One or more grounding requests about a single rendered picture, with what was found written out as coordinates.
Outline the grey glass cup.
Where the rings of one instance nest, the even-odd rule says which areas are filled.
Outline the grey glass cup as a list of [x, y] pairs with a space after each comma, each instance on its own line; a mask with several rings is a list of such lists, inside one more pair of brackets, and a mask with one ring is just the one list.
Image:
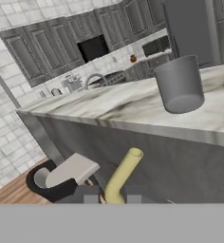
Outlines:
[[160, 65], [154, 73], [167, 112], [188, 113], [204, 104], [203, 86], [195, 55], [183, 56]]

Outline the black stool with grey seat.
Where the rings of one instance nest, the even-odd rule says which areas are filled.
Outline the black stool with grey seat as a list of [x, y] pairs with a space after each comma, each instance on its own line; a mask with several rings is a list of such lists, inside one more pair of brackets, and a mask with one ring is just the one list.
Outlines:
[[60, 165], [49, 159], [35, 166], [28, 172], [26, 184], [51, 203], [83, 203], [85, 196], [101, 202], [103, 189], [95, 178], [99, 169], [97, 162], [75, 153]]

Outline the black toaster oven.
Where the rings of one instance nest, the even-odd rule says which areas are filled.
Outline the black toaster oven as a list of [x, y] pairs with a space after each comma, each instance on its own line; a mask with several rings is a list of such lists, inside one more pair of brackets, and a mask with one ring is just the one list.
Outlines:
[[170, 42], [167, 36], [162, 36], [156, 40], [153, 40], [142, 46], [144, 55], [146, 57], [151, 56], [153, 54], [157, 54], [160, 52], [165, 52], [166, 50], [170, 50]]

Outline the marble top dining counter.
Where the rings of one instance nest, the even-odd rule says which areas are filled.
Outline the marble top dining counter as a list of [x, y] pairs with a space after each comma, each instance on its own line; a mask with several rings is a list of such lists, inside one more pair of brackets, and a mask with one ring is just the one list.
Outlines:
[[100, 164], [106, 184], [126, 152], [143, 158], [123, 189], [157, 203], [224, 203], [224, 65], [200, 71], [205, 102], [165, 111], [154, 79], [38, 99], [17, 113], [45, 154], [79, 153]]

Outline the grey base cupboards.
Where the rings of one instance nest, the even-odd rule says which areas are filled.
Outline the grey base cupboards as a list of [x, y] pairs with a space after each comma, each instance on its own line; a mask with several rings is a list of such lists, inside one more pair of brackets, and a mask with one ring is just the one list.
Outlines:
[[154, 70], [156, 67], [163, 65], [172, 60], [172, 54], [162, 54], [156, 58], [146, 59], [133, 64], [125, 70], [128, 82], [139, 81], [143, 79], [154, 78]]

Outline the grey wall cupboards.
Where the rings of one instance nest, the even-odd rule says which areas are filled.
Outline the grey wall cupboards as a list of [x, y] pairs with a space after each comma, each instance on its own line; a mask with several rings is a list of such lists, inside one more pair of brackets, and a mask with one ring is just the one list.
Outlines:
[[84, 13], [0, 31], [34, 87], [86, 64], [77, 44], [103, 35], [109, 53], [165, 28], [163, 0], [122, 0]]

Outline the silver coffee machine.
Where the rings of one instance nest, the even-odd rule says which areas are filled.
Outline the silver coffee machine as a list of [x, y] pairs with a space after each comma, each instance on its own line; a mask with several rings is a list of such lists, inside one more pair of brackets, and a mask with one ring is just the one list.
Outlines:
[[83, 82], [79, 75], [67, 75], [65, 77], [65, 84], [68, 87], [70, 92], [80, 91], [84, 88]]

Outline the grey fridge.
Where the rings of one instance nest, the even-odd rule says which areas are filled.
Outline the grey fridge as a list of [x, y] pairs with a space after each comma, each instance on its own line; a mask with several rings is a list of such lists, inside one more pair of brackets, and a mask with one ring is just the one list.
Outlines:
[[221, 63], [213, 0], [164, 0], [162, 10], [175, 59], [195, 55], [200, 68]]

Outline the black microwave oven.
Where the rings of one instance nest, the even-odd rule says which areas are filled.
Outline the black microwave oven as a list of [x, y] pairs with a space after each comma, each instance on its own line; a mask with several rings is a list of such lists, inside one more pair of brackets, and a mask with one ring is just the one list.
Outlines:
[[103, 35], [80, 42], [77, 46], [86, 63], [109, 53], [109, 48]]

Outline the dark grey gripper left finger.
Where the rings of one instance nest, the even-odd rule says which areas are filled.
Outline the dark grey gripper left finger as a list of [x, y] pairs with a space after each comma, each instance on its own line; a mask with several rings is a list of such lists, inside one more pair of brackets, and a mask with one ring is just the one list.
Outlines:
[[95, 186], [83, 185], [79, 186], [73, 195], [64, 198], [62, 202], [73, 204], [98, 204], [99, 193]]

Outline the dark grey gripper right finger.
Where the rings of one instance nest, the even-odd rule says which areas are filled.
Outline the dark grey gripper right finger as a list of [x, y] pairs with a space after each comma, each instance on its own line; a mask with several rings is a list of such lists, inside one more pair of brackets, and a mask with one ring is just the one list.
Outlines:
[[172, 204], [171, 200], [153, 193], [142, 185], [127, 185], [124, 188], [124, 194], [128, 204]]

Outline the pale yellow bent straw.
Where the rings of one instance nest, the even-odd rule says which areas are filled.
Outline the pale yellow bent straw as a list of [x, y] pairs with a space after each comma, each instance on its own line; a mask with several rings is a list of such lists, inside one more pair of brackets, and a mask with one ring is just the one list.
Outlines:
[[106, 184], [104, 195], [107, 203], [124, 203], [123, 196], [121, 195], [121, 188], [139, 164], [142, 157], [143, 152], [139, 148], [132, 147], [128, 150], [120, 165]]

